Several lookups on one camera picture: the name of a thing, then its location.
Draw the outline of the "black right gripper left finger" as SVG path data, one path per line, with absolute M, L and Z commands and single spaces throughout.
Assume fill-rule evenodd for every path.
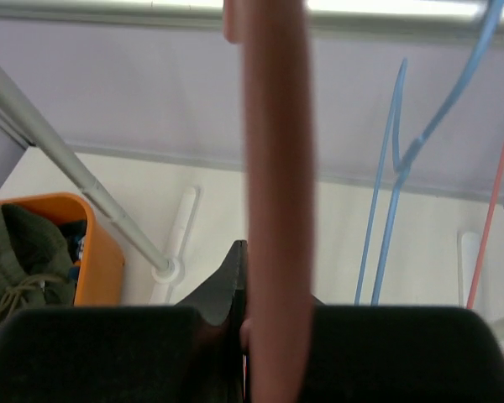
M 0 402 L 243 402 L 247 243 L 173 306 L 41 308 L 0 327 Z

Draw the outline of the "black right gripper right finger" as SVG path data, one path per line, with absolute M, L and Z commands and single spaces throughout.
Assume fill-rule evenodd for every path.
M 504 358 L 473 311 L 315 308 L 308 402 L 504 402 Z

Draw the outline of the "pink hanger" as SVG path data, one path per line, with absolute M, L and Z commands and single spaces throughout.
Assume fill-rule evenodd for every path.
M 496 170 L 495 180 L 493 182 L 491 199 L 488 204 L 488 210 L 486 214 L 486 220 L 484 224 L 483 233 L 480 239 L 480 247 L 478 250 L 476 262 L 475 262 L 475 271 L 472 277 L 472 281 L 470 284 L 470 292 L 468 295 L 468 300 L 466 303 L 467 309 L 472 309 L 475 304 L 475 298 L 478 291 L 478 285 L 480 283 L 480 277 L 483 269 L 484 258 L 486 254 L 486 246 L 489 238 L 489 232 L 491 230 L 492 219 L 494 216 L 494 211 L 496 208 L 496 204 L 498 201 L 501 183 L 504 175 L 504 140 L 501 147 L 501 155 L 499 159 L 499 163 Z
M 312 326 L 314 144 L 307 16 L 301 1 L 227 1 L 226 39 L 243 57 L 254 402 L 300 395 Z

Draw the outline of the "colourful patterned shorts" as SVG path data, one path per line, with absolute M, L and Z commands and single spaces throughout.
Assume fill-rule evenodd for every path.
M 68 254 L 73 263 L 69 269 L 68 278 L 78 282 L 81 271 L 81 259 L 87 234 L 87 220 L 66 222 L 58 226 L 67 243 Z

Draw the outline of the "olive green shorts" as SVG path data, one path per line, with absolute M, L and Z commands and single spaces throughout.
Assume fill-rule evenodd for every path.
M 73 267 L 58 226 L 19 205 L 0 205 L 0 325 L 16 311 L 72 305 Z

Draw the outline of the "blue hanger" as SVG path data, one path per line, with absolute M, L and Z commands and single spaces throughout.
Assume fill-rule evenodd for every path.
M 408 60 L 403 59 L 397 73 L 395 86 L 392 93 L 389 113 L 386 120 L 386 127 L 383 135 L 381 153 L 377 172 L 375 175 L 375 184 L 370 203 L 370 213 L 366 226 L 365 241 L 360 261 L 360 271 L 357 279 L 356 290 L 354 294 L 354 304 L 358 306 L 361 301 L 362 289 L 365 279 L 365 269 L 369 255 L 370 239 L 374 226 L 375 212 L 378 202 L 381 180 L 386 163 L 387 147 L 391 146 L 392 167 L 396 174 L 396 179 L 391 190 L 391 199 L 386 214 L 386 224 L 381 240 L 381 249 L 378 258 L 377 269 L 375 272 L 375 281 L 371 293 L 370 304 L 376 306 L 379 304 L 383 279 L 386 271 L 386 261 L 391 244 L 391 236 L 396 220 L 396 210 L 402 188 L 410 175 L 412 164 L 422 151 L 435 129 L 444 120 L 446 115 L 452 109 L 454 104 L 460 99 L 463 91 L 470 83 L 476 69 L 478 68 L 485 52 L 491 44 L 496 28 L 501 19 L 504 8 L 504 2 L 500 0 L 489 1 L 486 4 L 486 10 L 482 15 L 480 24 L 479 38 L 471 51 L 465 67 L 461 71 L 458 80 L 454 83 L 450 93 L 445 98 L 438 111 L 433 115 L 423 132 L 418 135 L 408 146 L 405 153 L 400 152 L 400 128 L 402 117 L 402 98 L 404 83 L 406 79 Z

